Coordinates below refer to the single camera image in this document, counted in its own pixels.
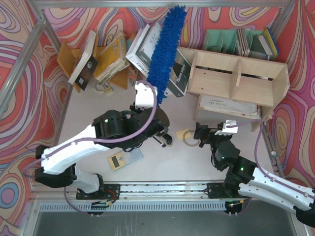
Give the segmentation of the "blue microfiber duster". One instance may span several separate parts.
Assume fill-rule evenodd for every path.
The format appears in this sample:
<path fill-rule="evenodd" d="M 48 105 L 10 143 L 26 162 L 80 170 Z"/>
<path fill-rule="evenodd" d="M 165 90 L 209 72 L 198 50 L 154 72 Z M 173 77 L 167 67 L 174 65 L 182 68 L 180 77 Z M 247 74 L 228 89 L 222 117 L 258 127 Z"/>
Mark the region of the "blue microfiber duster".
<path fill-rule="evenodd" d="M 177 5 L 169 9 L 151 57 L 147 82 L 157 88 L 156 107 L 160 106 L 165 98 L 164 92 L 176 57 L 186 15 L 184 6 Z"/>

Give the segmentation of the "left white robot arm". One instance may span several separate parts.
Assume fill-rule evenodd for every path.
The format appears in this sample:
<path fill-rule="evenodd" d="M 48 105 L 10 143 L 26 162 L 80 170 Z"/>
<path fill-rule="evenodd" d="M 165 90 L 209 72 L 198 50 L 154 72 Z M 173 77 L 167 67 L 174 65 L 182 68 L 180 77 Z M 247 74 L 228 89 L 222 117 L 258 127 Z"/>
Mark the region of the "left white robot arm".
<path fill-rule="evenodd" d="M 36 149 L 41 167 L 35 170 L 35 181 L 51 188 L 74 186 L 92 197 L 105 194 L 103 177 L 88 173 L 77 162 L 92 154 L 120 148 L 130 152 L 144 141 L 168 132 L 167 114 L 161 108 L 126 111 L 109 110 L 93 120 L 83 131 L 55 147 Z"/>

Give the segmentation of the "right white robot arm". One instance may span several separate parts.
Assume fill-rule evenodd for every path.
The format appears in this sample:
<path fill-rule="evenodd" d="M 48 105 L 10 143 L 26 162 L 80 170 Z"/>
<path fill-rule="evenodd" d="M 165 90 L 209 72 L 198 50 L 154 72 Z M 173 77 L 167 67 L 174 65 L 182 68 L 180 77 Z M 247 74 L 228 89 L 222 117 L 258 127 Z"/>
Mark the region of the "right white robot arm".
<path fill-rule="evenodd" d="M 220 172 L 226 170 L 222 189 L 226 195 L 235 198 L 244 196 L 275 205 L 294 214 L 297 220 L 307 226 L 315 226 L 315 190 L 277 176 L 262 168 L 256 158 L 248 160 L 231 142 L 238 132 L 239 124 L 226 120 L 217 128 L 196 123 L 193 138 L 199 140 L 199 147 L 210 145 L 211 162 Z"/>

